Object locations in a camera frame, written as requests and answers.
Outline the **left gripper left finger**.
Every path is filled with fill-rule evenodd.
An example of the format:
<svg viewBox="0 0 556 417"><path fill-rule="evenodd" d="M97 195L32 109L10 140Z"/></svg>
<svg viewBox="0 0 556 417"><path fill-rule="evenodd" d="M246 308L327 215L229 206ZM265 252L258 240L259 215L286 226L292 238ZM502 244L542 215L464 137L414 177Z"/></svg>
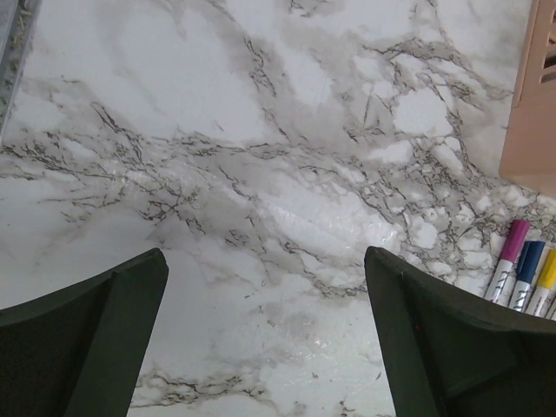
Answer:
<svg viewBox="0 0 556 417"><path fill-rule="evenodd" d="M124 416L169 267L153 248L1 312L3 416Z"/></svg>

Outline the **purple white pen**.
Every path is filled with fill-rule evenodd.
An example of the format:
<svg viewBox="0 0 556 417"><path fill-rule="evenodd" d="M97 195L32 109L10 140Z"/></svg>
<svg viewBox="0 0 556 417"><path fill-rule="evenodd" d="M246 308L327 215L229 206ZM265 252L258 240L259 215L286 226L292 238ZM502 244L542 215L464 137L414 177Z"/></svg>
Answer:
<svg viewBox="0 0 556 417"><path fill-rule="evenodd" d="M512 272L513 265L525 242L526 234L530 228L530 222L517 219L514 220L506 237L504 246L493 278L490 281L484 295L484 299L497 303L506 285L507 279Z"/></svg>

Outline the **yellow white pen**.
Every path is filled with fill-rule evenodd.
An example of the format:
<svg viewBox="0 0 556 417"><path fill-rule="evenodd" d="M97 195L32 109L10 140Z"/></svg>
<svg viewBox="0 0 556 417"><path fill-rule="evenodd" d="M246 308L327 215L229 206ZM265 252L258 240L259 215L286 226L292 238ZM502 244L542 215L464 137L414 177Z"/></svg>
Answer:
<svg viewBox="0 0 556 417"><path fill-rule="evenodd" d="M533 295L527 306L526 313L533 316L541 316L548 295L551 293L555 283L555 249L549 250L545 264L542 268Z"/></svg>

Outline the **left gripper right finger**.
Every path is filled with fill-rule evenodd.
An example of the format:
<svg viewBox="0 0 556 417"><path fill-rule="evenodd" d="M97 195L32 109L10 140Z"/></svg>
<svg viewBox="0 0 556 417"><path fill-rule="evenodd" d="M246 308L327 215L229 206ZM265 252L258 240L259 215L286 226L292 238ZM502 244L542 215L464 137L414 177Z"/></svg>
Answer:
<svg viewBox="0 0 556 417"><path fill-rule="evenodd" d="M384 248L367 291L399 416L553 416L555 323L428 275Z"/></svg>

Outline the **blue white pen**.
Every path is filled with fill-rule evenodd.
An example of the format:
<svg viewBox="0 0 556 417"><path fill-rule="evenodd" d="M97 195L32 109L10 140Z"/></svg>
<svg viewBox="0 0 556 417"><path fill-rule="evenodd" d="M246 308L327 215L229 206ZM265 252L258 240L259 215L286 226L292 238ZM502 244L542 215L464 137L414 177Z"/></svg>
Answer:
<svg viewBox="0 0 556 417"><path fill-rule="evenodd" d="M524 243L516 268L516 282L508 305L510 309L518 312L524 311L526 298L545 245L542 241L526 241Z"/></svg>

